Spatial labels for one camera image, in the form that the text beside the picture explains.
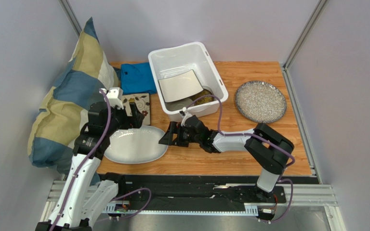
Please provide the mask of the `large white oval plate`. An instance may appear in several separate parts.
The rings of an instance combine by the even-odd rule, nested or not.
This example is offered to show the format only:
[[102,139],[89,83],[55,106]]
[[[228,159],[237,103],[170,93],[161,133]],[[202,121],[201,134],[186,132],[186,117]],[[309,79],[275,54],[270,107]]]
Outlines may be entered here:
[[117,130],[104,156],[120,164],[143,164],[161,158],[168,146],[159,144],[165,132],[154,126]]

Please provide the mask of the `grey speckled saucer plate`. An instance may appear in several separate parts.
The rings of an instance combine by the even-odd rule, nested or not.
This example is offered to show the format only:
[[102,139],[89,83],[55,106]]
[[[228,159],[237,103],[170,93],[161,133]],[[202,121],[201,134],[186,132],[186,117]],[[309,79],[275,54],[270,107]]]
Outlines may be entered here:
[[177,111],[182,110],[184,107],[192,105],[193,100],[190,98],[181,99],[174,102],[165,103],[166,109],[168,111]]

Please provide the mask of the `white rectangular plate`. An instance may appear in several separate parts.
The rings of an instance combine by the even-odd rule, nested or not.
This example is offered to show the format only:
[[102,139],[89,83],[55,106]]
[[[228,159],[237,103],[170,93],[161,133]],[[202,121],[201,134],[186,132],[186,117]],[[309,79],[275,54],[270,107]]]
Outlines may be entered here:
[[203,91],[203,87],[194,70],[160,79],[158,83],[166,103],[179,101]]

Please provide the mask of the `yellow patterned round plate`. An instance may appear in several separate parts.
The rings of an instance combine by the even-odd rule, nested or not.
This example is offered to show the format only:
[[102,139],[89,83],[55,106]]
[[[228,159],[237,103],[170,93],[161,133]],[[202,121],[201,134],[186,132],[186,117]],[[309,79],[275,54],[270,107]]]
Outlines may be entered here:
[[212,96],[208,96],[208,95],[211,95],[211,92],[207,89],[204,89],[203,91],[193,95],[193,96],[190,96],[189,98],[192,100],[192,101],[196,101],[194,103],[194,105],[201,105],[201,104],[205,104],[205,103],[210,103],[213,101],[213,97]]

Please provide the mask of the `white plastic bin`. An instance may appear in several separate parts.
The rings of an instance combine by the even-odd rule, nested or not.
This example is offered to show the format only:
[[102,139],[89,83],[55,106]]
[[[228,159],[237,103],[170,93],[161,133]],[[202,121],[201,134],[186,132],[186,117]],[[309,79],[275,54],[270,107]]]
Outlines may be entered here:
[[155,50],[149,53],[148,60],[157,88],[157,94],[163,112],[171,121],[181,121],[180,110],[168,111],[162,97],[158,81],[173,77],[189,70],[194,70],[203,89],[207,89],[214,95],[210,103],[187,106],[191,114],[198,117],[207,116],[217,112],[220,103],[224,103],[229,93],[216,69],[208,51],[203,43],[191,42],[181,46]]

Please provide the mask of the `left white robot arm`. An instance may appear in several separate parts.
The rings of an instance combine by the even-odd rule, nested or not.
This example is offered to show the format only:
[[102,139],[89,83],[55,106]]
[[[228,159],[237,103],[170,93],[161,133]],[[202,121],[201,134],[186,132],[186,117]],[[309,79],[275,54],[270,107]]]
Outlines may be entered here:
[[90,106],[88,122],[76,138],[71,168],[60,198],[48,218],[39,222],[38,231],[91,231],[106,205],[125,187],[125,177],[107,173],[94,194],[86,199],[88,188],[96,173],[110,136],[117,130],[140,128],[144,115],[135,103],[130,103],[131,116],[124,106],[98,102]]

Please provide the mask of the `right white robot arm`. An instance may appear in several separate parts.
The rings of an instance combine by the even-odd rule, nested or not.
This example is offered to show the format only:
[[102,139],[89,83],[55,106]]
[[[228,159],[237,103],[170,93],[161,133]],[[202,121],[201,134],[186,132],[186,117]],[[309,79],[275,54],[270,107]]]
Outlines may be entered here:
[[262,167],[256,186],[270,193],[285,169],[294,163],[294,144],[264,123],[240,132],[209,129],[195,115],[182,122],[171,122],[159,144],[188,147],[197,143],[208,153],[248,152]]

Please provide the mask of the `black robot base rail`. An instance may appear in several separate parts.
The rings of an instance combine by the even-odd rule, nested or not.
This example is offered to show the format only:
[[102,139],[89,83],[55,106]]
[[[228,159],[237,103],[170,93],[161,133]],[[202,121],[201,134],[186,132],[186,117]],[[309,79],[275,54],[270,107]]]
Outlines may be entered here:
[[270,193],[255,187],[257,176],[125,175],[118,195],[133,210],[242,212],[245,204],[273,207],[289,201],[282,186]]

